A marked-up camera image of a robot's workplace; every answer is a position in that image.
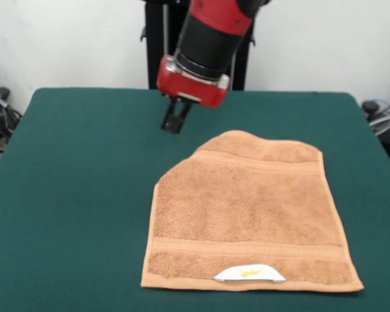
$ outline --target green table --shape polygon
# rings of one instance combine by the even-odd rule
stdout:
[[[232,92],[159,129],[156,91],[42,89],[0,164],[0,312],[390,311],[390,161],[346,94]],[[366,289],[141,289],[154,184],[229,129],[301,140],[326,173]]]

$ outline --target towel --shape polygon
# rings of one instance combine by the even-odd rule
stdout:
[[[142,287],[353,292],[363,284],[325,178],[322,153],[229,131],[155,186]],[[215,280],[264,265],[285,281]],[[242,270],[251,278],[261,270]]]

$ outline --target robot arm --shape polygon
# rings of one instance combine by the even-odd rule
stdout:
[[[270,0],[192,0],[174,56],[165,55],[157,77],[171,99],[162,128],[179,133],[193,103],[216,108],[225,98],[225,74],[260,7]],[[181,114],[174,114],[177,101]]]

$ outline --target brown towel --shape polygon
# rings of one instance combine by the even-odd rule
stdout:
[[[351,292],[363,289],[325,178],[322,153],[230,131],[155,187],[142,287]],[[269,265],[287,281],[216,281]]]

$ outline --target black cylindrical joint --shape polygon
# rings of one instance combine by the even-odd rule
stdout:
[[[217,80],[231,64],[242,36],[218,31],[190,14],[177,43],[177,63],[202,79]]]

